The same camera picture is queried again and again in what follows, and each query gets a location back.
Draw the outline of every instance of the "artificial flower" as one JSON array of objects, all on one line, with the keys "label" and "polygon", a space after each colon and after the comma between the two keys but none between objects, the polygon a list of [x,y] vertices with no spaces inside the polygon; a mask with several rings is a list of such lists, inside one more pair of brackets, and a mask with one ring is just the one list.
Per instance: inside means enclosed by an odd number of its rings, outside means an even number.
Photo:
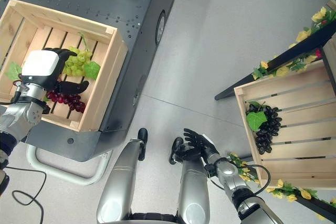
[{"label": "artificial flower", "polygon": [[295,201],[295,200],[297,200],[297,199],[298,199],[298,198],[295,197],[294,194],[291,194],[291,195],[288,195],[288,196],[287,196],[287,200],[288,200],[289,202],[293,202],[293,201]]},{"label": "artificial flower", "polygon": [[308,31],[301,31],[301,32],[299,32],[299,34],[296,38],[296,41],[301,42],[301,41],[307,39],[308,36],[310,36],[310,35],[311,35],[311,30],[310,29]]},{"label": "artificial flower", "polygon": [[289,72],[289,68],[283,66],[277,69],[276,76],[285,76]]},{"label": "artificial flower", "polygon": [[311,195],[310,195],[309,192],[307,192],[307,191],[304,190],[304,189],[300,189],[300,191],[301,191],[301,196],[302,196],[303,198],[305,198],[305,199],[311,199]]},{"label": "artificial flower", "polygon": [[290,44],[288,49],[291,49],[293,46],[296,46],[296,43]]},{"label": "artificial flower", "polygon": [[268,68],[268,64],[267,64],[267,62],[264,62],[264,61],[261,61],[260,62],[260,65],[261,65],[261,67],[263,67],[263,68]]},{"label": "artificial flower", "polygon": [[322,215],[316,214],[317,218],[319,218],[319,220],[325,220],[325,217],[323,217]]},{"label": "artificial flower", "polygon": [[315,54],[317,56],[317,59],[321,59],[322,58],[322,54],[321,54],[321,51],[319,49],[316,49]]},{"label": "artificial flower", "polygon": [[275,188],[266,188],[266,191],[268,191],[269,193],[271,192],[271,191],[274,191],[275,190]]},{"label": "artificial flower", "polygon": [[322,6],[322,8],[320,9],[320,11],[318,13],[315,13],[312,17],[311,20],[314,21],[315,23],[318,22],[320,19],[323,19],[323,17],[325,16],[325,14],[327,13],[327,9]]},{"label": "artificial flower", "polygon": [[275,198],[279,198],[279,199],[282,199],[282,196],[283,196],[282,193],[273,194],[273,197],[275,197]]},{"label": "artificial flower", "polygon": [[302,73],[305,72],[307,69],[307,65],[305,65],[303,68],[299,69],[298,71],[296,71],[296,73]]},{"label": "artificial flower", "polygon": [[284,184],[284,183],[282,182],[282,179],[279,179],[279,180],[278,180],[278,187],[279,187],[279,188],[283,187],[283,186],[284,186],[283,184]]},{"label": "artificial flower", "polygon": [[304,60],[305,60],[304,62],[305,62],[305,64],[309,64],[309,63],[315,61],[316,58],[317,58],[316,55],[310,55],[310,56],[308,56],[306,59],[304,59]]}]

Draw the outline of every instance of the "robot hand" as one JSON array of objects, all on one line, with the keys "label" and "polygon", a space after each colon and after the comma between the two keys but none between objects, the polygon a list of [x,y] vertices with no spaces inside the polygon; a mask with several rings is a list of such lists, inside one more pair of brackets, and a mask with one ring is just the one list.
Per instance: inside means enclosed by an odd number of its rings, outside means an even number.
[{"label": "robot hand", "polygon": [[209,152],[219,154],[215,145],[203,135],[187,128],[184,128],[183,135],[188,143],[176,147],[175,156],[177,159],[191,161],[202,157],[207,162]]}]

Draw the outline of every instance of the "gray floor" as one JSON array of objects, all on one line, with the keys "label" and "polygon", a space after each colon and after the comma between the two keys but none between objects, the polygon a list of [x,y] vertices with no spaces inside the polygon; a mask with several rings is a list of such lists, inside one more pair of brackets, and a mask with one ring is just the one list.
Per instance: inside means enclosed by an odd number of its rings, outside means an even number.
[{"label": "gray floor", "polygon": [[[181,166],[167,162],[173,139],[183,127],[206,133],[221,153],[249,153],[245,130],[234,98],[215,101],[214,95],[250,73],[260,60],[271,59],[295,42],[298,31],[328,0],[175,0],[164,36],[141,95],[127,138],[140,127],[149,130],[146,160],[138,165],[133,211],[176,212]],[[12,166],[28,168],[22,143],[10,157]],[[48,177],[38,197],[45,223],[96,223],[95,213],[109,168],[98,183],[81,187]],[[90,175],[97,159],[80,164],[41,151],[42,160]],[[22,207],[11,191],[33,194],[41,178],[8,170],[11,183],[0,200],[1,223],[38,223],[37,206]],[[329,200],[336,191],[320,191]],[[223,192],[209,183],[211,223],[240,223]],[[285,223],[320,222],[298,203],[265,201]]]}]

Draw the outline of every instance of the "floor seam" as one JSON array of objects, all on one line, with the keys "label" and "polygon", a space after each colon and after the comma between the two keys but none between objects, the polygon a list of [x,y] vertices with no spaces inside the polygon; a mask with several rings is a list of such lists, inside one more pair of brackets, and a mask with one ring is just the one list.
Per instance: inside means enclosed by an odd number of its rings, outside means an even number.
[{"label": "floor seam", "polygon": [[164,100],[155,98],[155,97],[151,97],[150,95],[146,95],[146,94],[141,94],[141,95],[143,95],[144,97],[152,98],[152,99],[155,99],[155,100],[157,100],[157,101],[164,102],[164,103],[167,103],[167,104],[170,104],[170,105],[179,107],[179,108],[181,108],[181,109],[185,109],[185,110],[192,111],[192,112],[194,112],[194,113],[198,113],[198,114],[201,114],[201,115],[209,116],[210,118],[217,119],[217,120],[220,120],[220,121],[222,121],[222,122],[229,123],[229,124],[233,124],[233,125],[235,125],[235,126],[239,126],[239,127],[244,128],[244,126],[242,126],[242,125],[240,125],[240,124],[232,123],[232,122],[223,120],[223,119],[221,119],[221,118],[217,118],[217,117],[212,116],[212,115],[207,115],[207,114],[202,113],[202,112],[199,112],[199,111],[195,111],[195,110],[192,110],[192,109],[189,109],[189,108],[185,108],[185,107],[183,107],[183,106],[180,106],[180,105],[177,105],[177,104],[174,104],[174,103],[171,103],[171,102],[167,102],[167,101],[164,101]]}]

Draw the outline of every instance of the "cable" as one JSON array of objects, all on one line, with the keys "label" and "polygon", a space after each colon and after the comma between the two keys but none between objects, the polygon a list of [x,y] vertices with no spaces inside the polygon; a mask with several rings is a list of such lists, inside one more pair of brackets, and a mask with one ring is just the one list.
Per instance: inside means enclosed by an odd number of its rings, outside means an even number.
[{"label": "cable", "polygon": [[268,169],[262,165],[246,165],[246,166],[241,166],[241,167],[238,167],[237,168],[253,168],[253,167],[260,167],[262,169],[265,170],[265,172],[267,173],[267,182],[266,184],[257,192],[255,192],[254,194],[257,195],[257,194],[260,194],[263,190],[265,190],[269,183],[271,182],[271,174],[269,173]]},{"label": "cable", "polygon": [[[27,172],[36,172],[36,173],[43,173],[44,174],[44,179],[43,179],[43,183],[39,189],[39,191],[37,192],[37,194],[33,197],[31,195],[29,195],[28,193],[25,193],[24,191],[20,191],[20,190],[14,190],[12,191],[12,197],[15,199],[16,202],[18,202],[19,204],[23,205],[23,206],[28,206],[30,205],[32,202],[35,202],[36,205],[38,205],[38,207],[41,209],[41,218],[40,218],[40,224],[43,223],[43,217],[44,217],[44,209],[43,209],[43,206],[40,204],[40,202],[37,201],[36,197],[39,195],[39,193],[41,192],[41,190],[43,189],[44,187],[44,184],[46,182],[46,179],[47,179],[47,174],[41,170],[31,170],[31,169],[22,169],[22,168],[15,168],[15,167],[9,167],[7,166],[6,168],[8,169],[13,169],[13,170],[23,170],[23,171],[27,171]],[[20,194],[23,194],[25,196],[27,196],[28,198],[31,199],[31,201],[29,203],[23,203],[21,202],[20,200],[18,200],[15,196],[15,193],[20,193]]]},{"label": "cable", "polygon": [[217,183],[215,183],[212,179],[210,179],[210,181],[212,182],[212,184],[214,184],[215,186],[217,186],[219,189],[225,191],[225,189],[221,186],[219,186]]}]

